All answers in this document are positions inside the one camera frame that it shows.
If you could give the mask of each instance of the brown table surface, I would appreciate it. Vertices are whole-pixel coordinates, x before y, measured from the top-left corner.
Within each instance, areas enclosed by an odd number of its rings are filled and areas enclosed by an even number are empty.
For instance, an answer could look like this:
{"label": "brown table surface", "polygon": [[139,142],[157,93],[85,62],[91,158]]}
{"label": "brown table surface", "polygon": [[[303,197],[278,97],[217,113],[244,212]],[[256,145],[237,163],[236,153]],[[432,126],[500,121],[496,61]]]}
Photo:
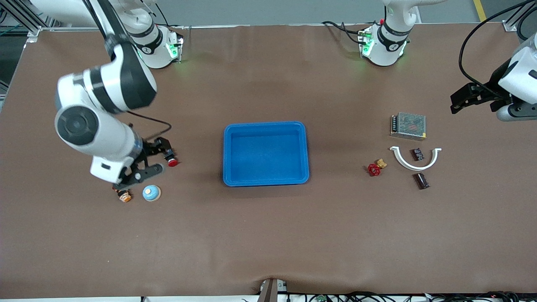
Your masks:
{"label": "brown table surface", "polygon": [[[320,26],[184,31],[183,63],[153,71],[158,96],[138,111],[173,123],[182,163],[147,183],[160,200],[138,186],[127,204],[54,131],[57,79],[107,62],[102,37],[42,32],[0,118],[0,297],[252,294],[266,278],[295,292],[537,291],[537,124],[500,122],[487,105],[449,110],[473,27],[418,25],[388,68]],[[468,72],[486,81],[516,45],[485,25]],[[388,135],[400,111],[427,116],[426,141]],[[142,135],[161,128],[119,118]],[[310,180],[226,187],[224,128],[280,120],[305,124]],[[424,172],[430,189],[391,146],[409,161],[412,148],[426,161],[443,149]],[[379,158],[388,167],[369,177]]]}

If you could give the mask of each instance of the red button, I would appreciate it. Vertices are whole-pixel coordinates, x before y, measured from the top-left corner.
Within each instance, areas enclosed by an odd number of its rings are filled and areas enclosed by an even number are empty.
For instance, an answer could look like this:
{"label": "red button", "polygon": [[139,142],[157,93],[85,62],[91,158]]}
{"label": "red button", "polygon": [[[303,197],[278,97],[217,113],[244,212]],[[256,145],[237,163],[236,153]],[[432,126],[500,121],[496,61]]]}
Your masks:
{"label": "red button", "polygon": [[179,162],[176,159],[170,159],[168,160],[168,167],[175,167],[179,164]]}

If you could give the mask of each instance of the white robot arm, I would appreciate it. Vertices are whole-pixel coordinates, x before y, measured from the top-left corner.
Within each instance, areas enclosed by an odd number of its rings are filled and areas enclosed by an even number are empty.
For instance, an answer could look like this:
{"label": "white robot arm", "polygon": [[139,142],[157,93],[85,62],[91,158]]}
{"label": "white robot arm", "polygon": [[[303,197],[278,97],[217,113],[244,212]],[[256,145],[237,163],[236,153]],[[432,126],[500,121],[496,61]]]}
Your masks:
{"label": "white robot arm", "polygon": [[[84,0],[112,62],[59,79],[56,132],[73,149],[92,155],[90,172],[124,190],[163,171],[147,157],[162,153],[169,166],[178,162],[168,140],[150,143],[113,114],[146,107],[156,96],[155,79],[108,0]],[[139,169],[144,162],[146,168]]]}
{"label": "white robot arm", "polygon": [[403,54],[407,37],[417,20],[417,6],[447,0],[381,0],[385,6],[384,22],[373,24],[360,33],[360,52],[379,66],[389,66]]}
{"label": "white robot arm", "polygon": [[[163,68],[181,60],[183,37],[165,26],[156,26],[144,7],[156,0],[109,0],[126,32],[133,39],[144,63]],[[76,26],[99,26],[82,0],[32,0],[43,13]]]}
{"label": "white robot arm", "polygon": [[[468,34],[461,47],[459,68],[471,82],[451,95],[452,114],[471,105],[492,102],[490,109],[496,112],[501,121],[537,120],[537,34],[517,47],[511,58],[498,67],[484,84],[469,76],[462,66],[462,53],[473,33],[486,22],[533,1],[522,1],[490,16]],[[529,10],[522,16],[518,27],[534,10]]]}

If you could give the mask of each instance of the white pipe clamp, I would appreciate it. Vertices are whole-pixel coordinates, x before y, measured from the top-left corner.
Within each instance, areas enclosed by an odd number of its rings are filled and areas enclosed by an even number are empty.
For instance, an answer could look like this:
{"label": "white pipe clamp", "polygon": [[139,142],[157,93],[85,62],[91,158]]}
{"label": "white pipe clamp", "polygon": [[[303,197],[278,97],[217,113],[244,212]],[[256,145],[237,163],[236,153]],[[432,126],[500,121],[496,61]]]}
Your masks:
{"label": "white pipe clamp", "polygon": [[397,159],[397,161],[405,168],[409,169],[409,170],[412,170],[412,171],[423,171],[425,169],[428,169],[430,168],[432,165],[434,165],[434,163],[436,162],[437,158],[438,158],[438,152],[439,151],[442,151],[442,148],[435,148],[432,150],[432,153],[433,153],[433,159],[431,160],[431,162],[424,166],[424,167],[414,167],[412,166],[411,164],[407,163],[403,157],[401,156],[401,151],[399,150],[399,147],[397,146],[393,146],[390,148],[390,150],[392,150],[395,154],[395,158]]}

